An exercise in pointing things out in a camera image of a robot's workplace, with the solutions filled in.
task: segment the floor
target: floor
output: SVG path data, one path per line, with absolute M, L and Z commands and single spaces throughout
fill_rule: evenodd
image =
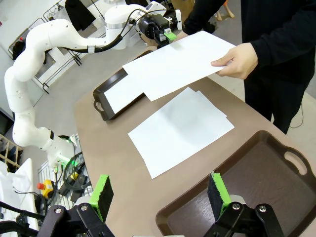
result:
M 240 25 L 240 1 L 230 0 L 229 7 L 236 15 L 234 19 L 226 18 L 219 23 L 219 29 L 215 35 L 233 43 L 241 43 Z M 91 92 L 123 64 L 144 50 L 143 42 L 138 42 L 134 47 L 125 50 L 109 50 L 103 53 L 88 55 L 83 58 L 83 64 L 79 67 L 72 66 L 49 89 L 49 95 L 45 94 L 35 106 L 36 126 L 47 127 L 57 135 L 72 135 L 77 133 L 74 107 L 84 94 Z M 243 82 L 239 79 L 211 75 L 210 78 L 240 99 L 244 99 Z M 309 94 L 303 99 L 304 122 L 296 129 L 290 129 L 290 136 L 302 151 L 309 157 L 315 158 L 316 147 L 316 100 Z M 299 111 L 293 119 L 292 126 L 300 124 L 302 113 Z M 37 169 L 46 161 L 46 153 L 36 147 L 25 147 L 23 159 L 33 159 L 34 180 L 37 178 Z

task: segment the sheet of paper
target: sheet of paper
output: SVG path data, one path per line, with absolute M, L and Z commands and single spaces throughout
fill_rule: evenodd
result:
M 169 44 L 138 58 L 123 68 L 154 101 L 223 67 L 211 61 L 223 57 L 234 45 L 205 31 Z
M 136 81 L 130 75 L 127 75 L 109 90 L 104 92 L 105 97 L 114 113 L 119 112 L 134 99 L 143 93 Z
M 198 90 L 196 93 L 200 96 L 201 100 L 209 106 L 209 108 L 211 108 L 211 109 L 213 109 L 214 111 L 216 111 L 220 116 L 223 116 L 224 118 L 227 117 L 226 114 L 224 114 L 224 113 L 223 113 L 221 110 L 219 110 L 215 105 L 213 105 L 213 103 L 210 102 L 210 101 L 206 98 L 206 96 L 203 95 L 202 92 L 200 92 L 200 91 Z
M 233 125 L 186 88 L 128 135 L 152 179 L 208 146 Z

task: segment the black pants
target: black pants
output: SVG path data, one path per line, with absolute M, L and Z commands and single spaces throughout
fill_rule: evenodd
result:
M 285 134 L 300 109 L 306 83 L 291 83 L 259 74 L 251 74 L 244 81 L 245 101 Z

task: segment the table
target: table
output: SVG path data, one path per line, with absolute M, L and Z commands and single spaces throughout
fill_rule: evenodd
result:
M 100 174 L 110 175 L 114 198 L 106 223 L 115 236 L 162 236 L 156 214 L 207 176 L 257 131 L 268 131 L 283 144 L 300 150 L 272 123 L 209 78 L 189 87 L 200 90 L 235 128 L 153 180 L 127 134 L 183 88 L 153 102 L 144 97 L 108 123 L 93 108 L 92 92 L 76 104 L 77 128 L 92 185 L 96 185 Z M 308 160 L 315 174 L 316 162 Z M 315 231 L 314 220 L 301 236 L 313 236 Z

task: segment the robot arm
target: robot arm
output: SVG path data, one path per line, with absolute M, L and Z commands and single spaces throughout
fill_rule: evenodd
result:
M 53 131 L 35 126 L 35 110 L 28 96 L 25 82 L 34 77 L 40 70 L 46 50 L 64 47 L 78 52 L 95 53 L 110 48 L 125 48 L 128 39 L 128 24 L 138 28 L 138 20 L 155 11 L 163 15 L 166 8 L 157 2 L 151 2 L 146 8 L 131 4 L 110 8 L 105 14 L 106 37 L 83 38 L 72 23 L 58 19 L 43 23 L 33 28 L 26 38 L 26 49 L 15 60 L 4 76 L 5 90 L 11 110 L 15 113 L 13 140 L 19 146 L 36 146 L 48 154 L 50 167 L 58 165 L 59 159 L 66 161 L 74 155 L 73 144 L 56 136 Z

